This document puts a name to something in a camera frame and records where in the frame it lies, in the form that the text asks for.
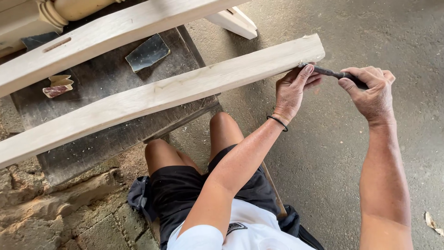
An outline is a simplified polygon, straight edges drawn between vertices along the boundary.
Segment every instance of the chisel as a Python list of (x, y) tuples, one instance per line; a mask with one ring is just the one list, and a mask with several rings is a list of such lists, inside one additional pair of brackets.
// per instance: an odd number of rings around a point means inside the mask
[[(307, 64), (308, 63), (301, 62), (299, 64), (298, 68), (303, 68)], [(337, 72), (334, 72), (333, 70), (325, 69), (323, 67), (319, 67), (316, 65), (314, 65), (314, 72), (317, 72), (319, 74), (323, 74), (326, 76), (333, 76), (333, 77), (336, 77), (338, 80), (341, 78), (348, 78), (348, 79), (352, 80), (358, 88), (363, 89), (363, 90), (369, 89), (369, 87), (363, 81), (359, 80), (356, 76), (354, 76), (350, 73), (347, 73), (347, 72), (337, 73)]]

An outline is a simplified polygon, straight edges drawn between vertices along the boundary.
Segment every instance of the knee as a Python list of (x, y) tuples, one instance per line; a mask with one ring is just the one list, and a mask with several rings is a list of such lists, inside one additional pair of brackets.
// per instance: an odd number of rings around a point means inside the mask
[(165, 147), (169, 147), (170, 145), (168, 142), (162, 140), (162, 139), (155, 139), (150, 142), (145, 147), (145, 155), (156, 152), (158, 150), (164, 149)]
[(236, 121), (231, 117), (231, 115), (225, 112), (218, 112), (211, 118), (210, 127), (231, 122), (236, 123)]

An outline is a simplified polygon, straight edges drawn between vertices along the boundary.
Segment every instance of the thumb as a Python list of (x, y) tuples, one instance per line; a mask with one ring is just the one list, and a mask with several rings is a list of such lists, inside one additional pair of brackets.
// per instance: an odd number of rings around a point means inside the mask
[(343, 89), (345, 89), (345, 91), (347, 91), (347, 93), (349, 93), (350, 97), (352, 98), (361, 92), (356, 84), (348, 78), (341, 78), (337, 82)]
[(291, 84), (293, 87), (304, 87), (307, 79), (311, 76), (314, 67), (311, 64), (306, 65), (298, 74), (294, 82)]

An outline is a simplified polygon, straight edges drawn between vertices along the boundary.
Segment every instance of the white t-shirt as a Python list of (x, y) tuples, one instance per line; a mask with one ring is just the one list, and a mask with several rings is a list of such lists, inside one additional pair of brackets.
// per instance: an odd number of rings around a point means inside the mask
[(313, 250), (280, 230), (276, 216), (251, 203), (234, 199), (228, 232), (209, 225), (194, 226), (177, 238), (183, 222), (168, 240), (168, 250)]

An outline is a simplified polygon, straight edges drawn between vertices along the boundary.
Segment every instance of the black shorts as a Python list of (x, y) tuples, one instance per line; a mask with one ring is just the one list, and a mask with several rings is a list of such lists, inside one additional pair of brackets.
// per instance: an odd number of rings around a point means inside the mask
[[(236, 145), (219, 152), (208, 164), (210, 174), (222, 158)], [(185, 221), (197, 200), (208, 174), (201, 175), (191, 166), (167, 166), (150, 176), (151, 203), (160, 219), (160, 249), (167, 249), (171, 233)], [(276, 195), (260, 165), (251, 179), (234, 197), (277, 215)]]

